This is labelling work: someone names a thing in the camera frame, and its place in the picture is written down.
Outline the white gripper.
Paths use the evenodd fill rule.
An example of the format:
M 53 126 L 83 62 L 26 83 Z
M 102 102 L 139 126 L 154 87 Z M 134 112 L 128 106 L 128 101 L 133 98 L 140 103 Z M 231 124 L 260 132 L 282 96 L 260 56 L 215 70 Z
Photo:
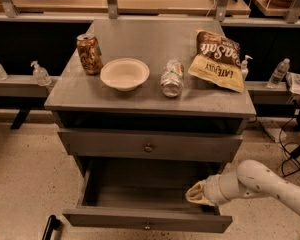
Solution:
M 198 181 L 185 194 L 190 203 L 215 206 L 227 203 L 233 196 L 235 181 L 232 176 L 210 175 L 206 181 Z

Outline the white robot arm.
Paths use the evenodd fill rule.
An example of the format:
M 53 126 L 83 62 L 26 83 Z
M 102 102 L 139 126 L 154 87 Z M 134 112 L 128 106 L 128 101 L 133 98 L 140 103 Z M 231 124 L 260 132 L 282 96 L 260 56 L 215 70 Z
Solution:
M 300 216 L 300 186 L 282 179 L 255 160 L 245 160 L 231 172 L 210 175 L 185 194 L 188 202 L 209 206 L 263 196 L 278 200 Z

